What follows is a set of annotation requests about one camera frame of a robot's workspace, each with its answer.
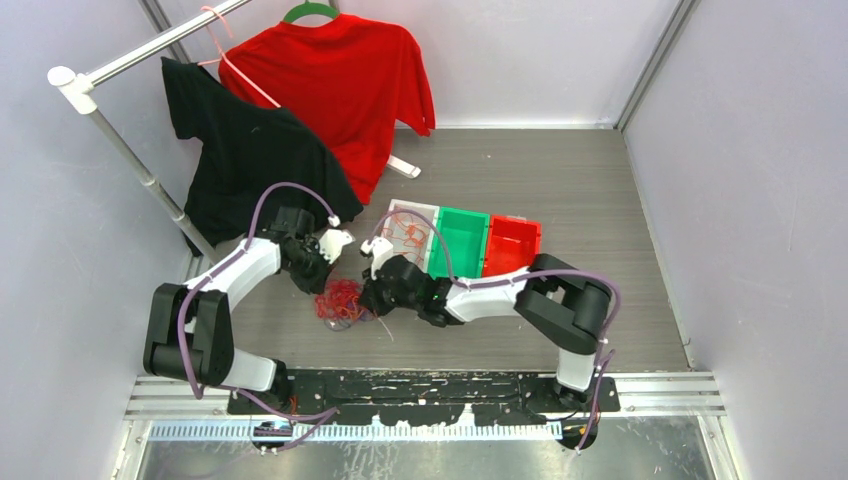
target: pink hanger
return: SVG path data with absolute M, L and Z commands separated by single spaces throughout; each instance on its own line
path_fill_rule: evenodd
M 233 31 L 232 31 L 232 30 L 230 30 L 230 25 L 227 23 L 227 20 L 224 18 L 224 16 L 223 16 L 223 15 L 221 15 L 220 13 L 218 13 L 218 12 L 217 12 L 214 8 L 212 8 L 212 7 L 210 7 L 210 6 L 203 6 L 203 7 L 201 7 L 200 9 L 201 9 L 201 10 L 204 10 L 204 11 L 209 11 L 209 12 L 214 13 L 214 14 L 215 14 L 215 16 L 217 16 L 217 17 L 221 20 L 221 23 L 223 23 L 223 24 L 224 24 L 224 28 L 225 28 L 225 29 L 227 29 L 227 35 L 229 35 L 229 37 L 230 37 L 230 38 L 233 38 Z M 268 100 L 268 101 L 271 103 L 271 105 L 274 105 L 274 106 L 275 106 L 275 107 L 277 107 L 277 108 L 281 108 L 281 105 L 280 105 L 279 103 L 277 103 L 277 101 L 276 101 L 276 100 L 274 100 L 273 98 L 271 98 L 271 96 L 270 96 L 270 95 L 268 95 L 267 93 L 265 93 L 265 91 L 264 91 L 264 90 L 262 90 L 261 88 L 259 88 L 259 85 L 257 85 L 256 83 L 254 83 L 254 82 L 253 82 L 253 80 L 251 80 L 251 79 L 247 78 L 247 75 L 245 75 L 244 73 L 242 73 L 242 71 L 241 71 L 241 70 L 239 70 L 239 69 L 238 69 L 238 67 L 236 67 L 235 65 L 233 65 L 233 62 L 231 62 L 231 61 L 230 61 L 230 59 L 229 59 L 229 58 L 227 58 L 227 54 L 226 54 L 226 53 L 224 53 L 224 49 L 223 49 L 223 48 L 221 48 L 221 44 L 220 44 L 220 43 L 218 43 L 218 38 L 217 38 L 217 37 L 215 37 L 215 34 L 214 34 L 214 33 L 212 33 L 212 29 L 211 29 L 211 28 L 209 28 L 209 25 L 206 25 L 206 31 L 207 31 L 207 32 L 209 32 L 209 36 L 211 36 L 211 37 L 212 37 L 212 41 L 213 41 L 213 42 L 215 42 L 215 47 L 218 49 L 218 53 L 221 55 L 221 58 L 218 58 L 218 59 L 216 59 L 216 60 L 209 60 L 209 61 L 206 61 L 206 62 L 200 62 L 200 63 L 198 63 L 198 65 L 209 65 L 209 64 L 217 63 L 217 62 L 224 62 L 224 63 L 226 63 L 226 64 L 227 64 L 227 66 L 229 66 L 229 67 L 230 67 L 230 68 L 231 68 L 234 72 L 236 72 L 236 74 L 237 74 L 238 76 L 240 76 L 240 77 L 241 77 L 241 78 L 242 78 L 245 82 L 247 82 L 247 83 L 248 83 L 248 85 L 250 85 L 250 86 L 251 86 L 251 87 L 253 87 L 253 88 L 254 88 L 257 92 L 259 92 L 259 94 L 260 94 L 260 95 L 262 95 L 263 97 L 265 97 L 265 100 Z

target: green hanger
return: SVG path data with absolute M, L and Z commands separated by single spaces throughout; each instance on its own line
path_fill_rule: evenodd
M 306 0 L 300 5 L 289 10 L 289 13 L 286 14 L 285 18 L 283 18 L 283 22 L 293 23 L 307 15 L 323 15 L 325 17 L 336 18 L 339 16 L 339 12 L 329 5 Z

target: metal pole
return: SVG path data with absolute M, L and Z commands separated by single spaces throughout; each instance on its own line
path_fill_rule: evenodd
M 645 69 L 642 70 L 639 80 L 636 81 L 636 86 L 633 88 L 633 92 L 630 93 L 630 98 L 627 99 L 627 103 L 624 105 L 621 117 L 615 125 L 616 129 L 621 132 L 627 130 L 627 126 L 636 114 L 636 109 L 639 108 L 639 105 L 642 103 L 642 99 L 645 98 L 645 94 L 648 93 L 648 88 L 654 82 L 654 78 L 656 78 L 657 73 L 668 58 L 668 54 L 671 52 L 674 43 L 680 36 L 680 32 L 683 31 L 683 27 L 686 25 L 686 22 L 689 20 L 689 17 L 692 15 L 692 12 L 695 11 L 695 7 L 698 6 L 700 1 L 701 0 L 678 1 L 674 13 L 671 14 L 671 18 L 669 19 L 663 34 L 660 36 L 657 48 L 655 48 L 653 54 L 651 54 L 648 64 L 645 65 Z
M 165 207 L 165 210 L 168 211 L 168 214 L 171 216 L 171 220 L 180 227 L 180 230 L 188 237 L 189 240 L 200 250 L 206 258 L 210 259 L 210 261 L 214 264 L 217 263 L 221 257 L 215 252 L 215 248 L 203 238 L 203 235 L 200 234 L 200 231 L 197 230 L 191 220 L 188 218 L 188 215 L 185 214 L 182 208 L 174 202 L 174 199 L 162 188 L 162 184 L 159 183 L 159 180 L 150 173 L 150 170 L 144 166 L 144 163 L 141 162 L 141 159 L 138 158 L 138 155 L 132 151 L 127 142 L 124 141 L 123 137 L 115 130 L 115 127 L 109 123 L 109 120 L 100 112 L 100 110 L 94 110 L 93 112 L 87 115 L 94 122 L 95 125 L 103 132 L 103 135 L 109 139 L 109 142 L 118 150 L 122 157 L 127 161 L 133 173 L 135 173 L 138 181 L 144 185 L 144 188 L 150 192 L 151 195 L 156 197 L 156 200 L 159 200 L 159 203 Z
M 248 2 L 250 2 L 250 0 L 227 0 L 215 7 L 215 10 L 221 15 L 226 15 Z M 106 65 L 88 73 L 86 77 L 92 85 L 100 85 L 133 65 L 141 63 L 143 60 L 153 56 L 156 52 L 168 48 L 168 46 L 179 42 L 183 38 L 200 30 L 206 25 L 209 25 L 217 18 L 218 17 L 212 12 L 203 12 L 182 25 L 177 25 L 166 32 L 162 32 L 162 34 L 156 36 L 144 45 L 137 47 L 129 53 L 121 55 Z
M 157 0 L 139 0 L 139 3 L 141 4 L 141 8 L 144 9 L 144 13 L 150 19 L 150 23 L 153 24 L 153 28 L 156 29 L 156 32 L 162 33 L 173 26 L 162 5 Z M 191 63 L 191 58 L 189 58 L 188 52 L 186 52 L 182 43 L 174 42 L 168 45 L 168 50 L 171 51 L 174 60 L 178 60 L 180 63 Z

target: light purple wall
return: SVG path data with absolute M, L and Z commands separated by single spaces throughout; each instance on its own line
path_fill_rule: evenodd
M 153 289 L 178 230 L 94 125 L 47 83 L 154 34 L 136 0 L 6 2 L 0 28 L 0 478 L 108 478 Z M 185 199 L 156 61 L 97 88 L 128 142 Z
M 160 0 L 181 21 L 209 0 Z M 225 48 L 302 0 L 256 1 L 220 25 Z M 342 11 L 398 23 L 421 45 L 439 127 L 615 124 L 674 11 L 673 0 L 340 0 Z M 320 23 L 316 17 L 299 23 Z M 185 41 L 214 58 L 206 32 Z
M 701 2 L 627 143 L 753 478 L 844 478 L 848 3 Z

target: red t-shirt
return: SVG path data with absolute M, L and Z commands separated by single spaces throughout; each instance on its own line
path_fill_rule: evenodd
M 346 14 L 320 27 L 280 23 L 227 58 L 332 150 L 362 203 L 388 162 L 395 119 L 419 135 L 436 126 L 421 50 L 399 25 Z M 225 62 L 218 73 L 242 100 L 273 108 Z

